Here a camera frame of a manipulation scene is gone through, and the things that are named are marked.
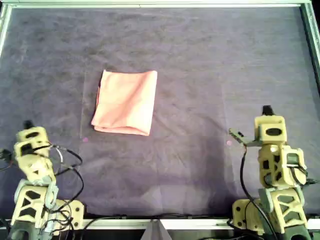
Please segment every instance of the pink towel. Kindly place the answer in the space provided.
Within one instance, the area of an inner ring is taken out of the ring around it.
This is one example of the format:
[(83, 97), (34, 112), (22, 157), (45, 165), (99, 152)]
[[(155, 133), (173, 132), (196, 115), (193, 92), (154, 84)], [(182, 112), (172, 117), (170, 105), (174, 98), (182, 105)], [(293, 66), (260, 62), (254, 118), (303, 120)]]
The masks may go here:
[(104, 70), (91, 124), (100, 132), (149, 136), (157, 72), (118, 73)]

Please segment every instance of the robotic arm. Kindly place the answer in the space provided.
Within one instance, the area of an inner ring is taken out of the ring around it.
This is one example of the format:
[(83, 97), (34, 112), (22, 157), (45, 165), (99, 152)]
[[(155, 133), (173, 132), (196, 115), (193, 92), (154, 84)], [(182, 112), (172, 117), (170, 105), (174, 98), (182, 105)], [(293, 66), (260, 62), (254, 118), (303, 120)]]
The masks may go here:
[(52, 145), (43, 127), (28, 121), (16, 135), (15, 161), (26, 175), (14, 194), (15, 209), (9, 240), (50, 240), (61, 231), (78, 230), (83, 224), (84, 205), (57, 199), (58, 187), (49, 158)]
[(277, 239), (296, 237), (311, 240), (301, 189), (307, 181), (304, 153), (300, 148), (293, 149), (287, 144), (284, 117), (275, 115), (271, 106), (264, 106), (262, 116), (254, 120), (253, 141), (233, 129), (229, 133), (244, 145), (245, 150), (247, 147), (260, 147), (258, 162), (263, 186), (258, 191), (259, 199), (253, 200), (246, 193), (249, 199), (239, 199), (233, 204), (234, 226), (258, 235), (270, 236), (273, 231)]

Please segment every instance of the metal frame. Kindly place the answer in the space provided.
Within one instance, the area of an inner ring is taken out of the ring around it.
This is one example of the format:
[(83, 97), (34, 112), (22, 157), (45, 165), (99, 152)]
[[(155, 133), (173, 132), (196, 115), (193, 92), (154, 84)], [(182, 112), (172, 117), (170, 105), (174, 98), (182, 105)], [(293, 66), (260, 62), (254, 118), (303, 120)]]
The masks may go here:
[[(320, 89), (320, 35), (311, 0), (3, 0), (0, 15), (0, 57), (13, 9), (52, 8), (259, 8), (299, 7), (305, 25), (314, 73)], [(91, 219), (86, 219), (85, 226)], [(105, 219), (88, 229), (146, 229), (150, 219)], [(231, 230), (227, 219), (161, 219), (167, 230)], [(308, 228), (320, 230), (320, 219), (310, 219)]]

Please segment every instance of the wire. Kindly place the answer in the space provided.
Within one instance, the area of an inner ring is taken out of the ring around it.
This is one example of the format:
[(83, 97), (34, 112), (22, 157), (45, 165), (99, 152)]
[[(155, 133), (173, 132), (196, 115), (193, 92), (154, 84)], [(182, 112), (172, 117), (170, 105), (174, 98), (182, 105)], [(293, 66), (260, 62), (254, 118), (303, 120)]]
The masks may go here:
[(239, 231), (239, 232), (242, 232), (242, 233), (245, 234), (245, 235), (254, 237), (254, 238), (259, 239), (259, 240), (264, 240), (263, 237), (258, 236), (254, 231), (246, 230), (246, 229), (241, 229), (241, 228), (233, 225), (233, 224), (231, 223), (231, 219), (229, 219), (229, 220), (226, 222), (226, 224), (227, 224), (229, 227), (233, 228), (234, 230)]
[(84, 237), (84, 235), (85, 235), (85, 231), (87, 230), (87, 228), (88, 228), (91, 224), (93, 224), (94, 222), (97, 222), (97, 221), (99, 221), (99, 220), (104, 220), (104, 219), (115, 219), (115, 217), (114, 217), (114, 216), (103, 216), (103, 217), (99, 217), (99, 218), (96, 218), (96, 219), (91, 220), (91, 221), (90, 221), (87, 225), (85, 225), (84, 228), (82, 229), (82, 233), (81, 233), (81, 235), (80, 235), (79, 240), (83, 240), (83, 237)]
[(48, 146), (41, 146), (41, 147), (38, 147), (38, 148), (34, 148), (34, 149), (33, 149), (33, 152), (30, 153), (30, 154), (37, 155), (37, 156), (40, 156), (40, 157), (43, 157), (43, 158), (46, 158), (46, 159), (49, 159), (49, 160), (55, 160), (54, 158), (51, 159), (51, 158), (48, 157), (48, 156), (45, 156), (45, 155), (43, 155), (43, 154), (40, 154), (40, 153), (36, 153), (36, 152), (35, 152), (36, 150), (39, 150), (39, 149), (41, 149), (41, 148), (47, 148), (47, 147), (51, 147), (51, 146), (54, 147), (54, 148), (57, 148), (57, 149), (62, 149), (62, 150), (67, 151), (68, 153), (72, 154), (73, 156), (75, 156), (75, 157), (76, 157), (77, 159), (79, 159), (79, 161), (80, 161), (80, 164), (74, 164), (74, 165), (71, 165), (71, 166), (66, 165), (66, 164), (64, 164), (64, 163), (61, 163), (61, 161), (59, 162), (60, 165), (65, 166), (67, 169), (65, 169), (65, 170), (62, 171), (62, 172), (57, 173), (56, 176), (59, 176), (59, 175), (61, 175), (61, 174), (63, 174), (63, 173), (66, 173), (67, 171), (72, 170), (72, 171), (74, 171), (75, 174), (80, 178), (81, 183), (82, 183), (82, 186), (81, 186), (81, 189), (77, 192), (77, 194), (74, 195), (68, 202), (66, 202), (66, 203), (64, 203), (63, 205), (61, 205), (57, 210), (50, 210), (50, 211), (49, 211), (50, 213), (58, 213), (58, 212), (61, 211), (61, 209), (63, 209), (65, 206), (67, 206), (67, 205), (70, 204), (72, 201), (74, 201), (77, 197), (79, 197), (79, 195), (80, 195), (80, 194), (82, 193), (82, 191), (84, 190), (84, 187), (85, 187), (84, 179), (82, 178), (81, 174), (77, 171), (77, 169), (75, 169), (75, 166), (79, 166), (79, 165), (81, 165), (81, 164), (83, 163), (83, 159), (82, 159), (78, 154), (76, 154), (75, 152), (73, 152), (73, 151), (70, 150), (70, 149), (67, 149), (67, 148), (65, 148), (65, 147), (61, 147), (61, 146), (59, 146), (59, 145), (52, 145), (52, 144), (51, 144), (50, 146), (48, 145)]
[[(64, 163), (64, 156), (62, 155), (61, 151), (59, 150), (59, 148), (54, 148), (57, 153), (59, 154), (59, 157), (60, 157), (60, 163), (63, 164)], [(57, 174), (60, 170), (60, 167), (56, 170), (56, 172), (54, 174)]]
[(50, 211), (50, 213), (57, 213), (59, 212), (61, 209), (63, 209), (65, 206), (69, 205), (72, 201), (74, 201), (77, 197), (79, 197), (79, 195), (82, 193), (82, 191), (84, 190), (85, 187), (85, 183), (84, 183), (84, 179), (82, 178), (81, 174), (74, 168), (74, 167), (70, 167), (75, 174), (80, 178), (82, 186), (81, 189), (77, 192), (76, 195), (74, 195), (69, 201), (67, 201), (66, 203), (64, 203), (63, 205), (61, 205), (57, 210), (52, 210)]
[(245, 208), (244, 208), (244, 221), (245, 221), (245, 229), (248, 230), (248, 223), (247, 223), (247, 208), (249, 206), (251, 202), (249, 201), (246, 205), (245, 205)]
[(244, 146), (244, 153), (243, 153), (243, 157), (241, 159), (241, 166), (240, 166), (240, 183), (241, 183), (241, 187), (242, 187), (246, 197), (250, 200), (250, 202), (255, 206), (255, 208), (260, 212), (261, 216), (264, 218), (264, 220), (267, 223), (267, 225), (268, 225), (268, 227), (269, 227), (274, 239), (278, 240), (276, 231), (275, 231), (274, 227), (272, 226), (272, 224), (270, 223), (267, 215), (262, 210), (262, 208), (259, 207), (259, 205), (255, 203), (255, 200), (253, 199), (253, 197), (247, 191), (247, 188), (246, 188), (246, 185), (245, 185), (245, 181), (244, 181), (244, 167), (245, 167), (245, 161), (246, 161), (246, 155), (247, 155), (247, 146), (246, 145), (243, 145), (243, 146)]

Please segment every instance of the black cable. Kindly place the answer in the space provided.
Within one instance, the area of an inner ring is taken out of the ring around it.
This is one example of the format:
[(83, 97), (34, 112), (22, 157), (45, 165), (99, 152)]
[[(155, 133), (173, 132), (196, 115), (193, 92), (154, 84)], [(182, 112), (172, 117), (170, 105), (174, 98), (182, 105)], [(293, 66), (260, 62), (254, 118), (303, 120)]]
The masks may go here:
[[(79, 160), (80, 160), (81, 163), (83, 162), (82, 158), (81, 158), (79, 155), (77, 155), (76, 153), (74, 153), (73, 151), (71, 151), (71, 150), (69, 150), (69, 149), (68, 149), (68, 152), (71, 153), (72, 155), (76, 156), (77, 158), (79, 158)], [(37, 155), (37, 156), (40, 156), (40, 157), (47, 158), (47, 159), (51, 160), (50, 157), (47, 157), (47, 156), (45, 156), (45, 155), (43, 155), (43, 154), (40, 154), (40, 153), (32, 152), (32, 153), (30, 153), (30, 154)], [(66, 203), (64, 203), (63, 205), (61, 205), (57, 210), (50, 210), (49, 212), (52, 213), (52, 214), (53, 214), (53, 213), (58, 213), (58, 212), (60, 212), (61, 209), (63, 209), (65, 206), (67, 206), (67, 205), (70, 204), (72, 201), (74, 201), (77, 197), (79, 197), (79, 195), (80, 195), (80, 194), (82, 193), (82, 191), (84, 190), (85, 183), (84, 183), (84, 179), (82, 178), (81, 174), (80, 174), (80, 173), (75, 169), (75, 167), (72, 166), (72, 165), (71, 165), (71, 166), (68, 166), (67, 170), (72, 170), (72, 171), (74, 171), (75, 174), (80, 178), (81, 183), (82, 183), (81, 189), (78, 191), (78, 193), (77, 193), (76, 195), (74, 195), (68, 202), (66, 202)]]
[(249, 201), (246, 205), (245, 205), (245, 208), (244, 208), (244, 221), (245, 221), (245, 229), (248, 230), (248, 224), (247, 224), (247, 208), (249, 206), (251, 202)]
[(299, 179), (297, 178), (297, 175), (296, 175), (296, 172), (295, 172), (295, 168), (294, 168), (294, 167), (289, 167), (289, 169), (290, 169), (290, 172), (291, 172), (291, 175), (292, 175), (294, 181), (295, 181), (298, 185), (300, 185), (300, 187), (303, 187), (304, 184), (302, 184), (302, 183), (299, 181)]
[[(68, 152), (69, 154), (75, 156), (75, 157), (79, 160), (80, 163), (72, 164), (72, 165), (71, 165), (71, 168), (76, 168), (76, 167), (78, 167), (78, 166), (80, 166), (80, 165), (83, 164), (83, 162), (84, 162), (83, 159), (82, 159), (78, 154), (76, 154), (74, 151), (72, 151), (72, 150), (70, 150), (70, 149), (68, 149), (68, 148), (59, 146), (59, 145), (52, 145), (52, 146), (53, 146), (54, 148), (59, 149), (59, 150), (63, 150), (63, 151)], [(67, 169), (65, 169), (65, 170), (62, 170), (62, 171), (56, 173), (55, 176), (62, 175), (62, 174), (66, 173), (66, 172), (68, 172), (68, 171), (70, 171), (70, 170), (71, 170), (70, 168), (67, 168)]]
[(245, 235), (254, 237), (254, 238), (259, 239), (259, 240), (264, 240), (263, 237), (258, 236), (257, 233), (255, 233), (254, 231), (246, 230), (246, 229), (241, 229), (241, 228), (233, 225), (233, 224), (231, 223), (231, 219), (229, 219), (229, 220), (226, 222), (226, 224), (227, 224), (229, 227), (233, 228), (234, 230), (239, 231), (239, 232), (242, 232), (242, 233), (245, 234)]
[(243, 153), (243, 157), (241, 159), (241, 166), (240, 166), (240, 183), (241, 183), (241, 187), (242, 187), (246, 197), (250, 200), (250, 202), (255, 206), (255, 208), (260, 212), (261, 216), (264, 218), (265, 222), (269, 226), (270, 231), (272, 232), (272, 235), (273, 235), (274, 239), (278, 240), (276, 231), (275, 231), (274, 227), (272, 226), (272, 224), (270, 223), (267, 215), (261, 209), (261, 207), (259, 207), (259, 205), (255, 203), (255, 200), (253, 199), (253, 197), (247, 191), (247, 188), (246, 188), (246, 185), (245, 185), (245, 181), (244, 181), (244, 167), (245, 167), (246, 155), (247, 155), (247, 146), (244, 145), (244, 153)]
[(70, 204), (72, 201), (74, 201), (77, 197), (79, 197), (79, 195), (82, 193), (82, 191), (84, 190), (85, 187), (85, 183), (84, 183), (84, 179), (82, 178), (81, 174), (74, 168), (71, 167), (71, 169), (77, 174), (77, 176), (80, 178), (82, 186), (81, 189), (77, 192), (76, 195), (74, 195), (69, 201), (67, 201), (66, 203), (64, 203), (63, 205), (61, 205), (57, 210), (52, 210), (50, 211), (50, 213), (57, 213), (59, 212), (61, 209), (63, 209), (65, 206), (67, 206), (68, 204)]

